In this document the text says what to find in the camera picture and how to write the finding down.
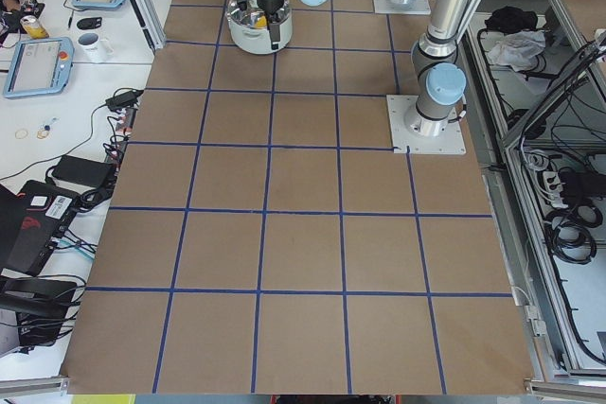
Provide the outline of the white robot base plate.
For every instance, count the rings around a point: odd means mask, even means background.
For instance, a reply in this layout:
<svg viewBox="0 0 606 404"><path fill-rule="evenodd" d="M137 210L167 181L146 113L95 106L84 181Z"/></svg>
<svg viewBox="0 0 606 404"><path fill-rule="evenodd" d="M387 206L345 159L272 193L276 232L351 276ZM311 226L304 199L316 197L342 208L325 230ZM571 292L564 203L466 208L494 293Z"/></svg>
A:
<svg viewBox="0 0 606 404"><path fill-rule="evenodd" d="M417 96L386 97L392 149L400 154L464 155L465 142L457 112L429 120L417 111Z"/></svg>

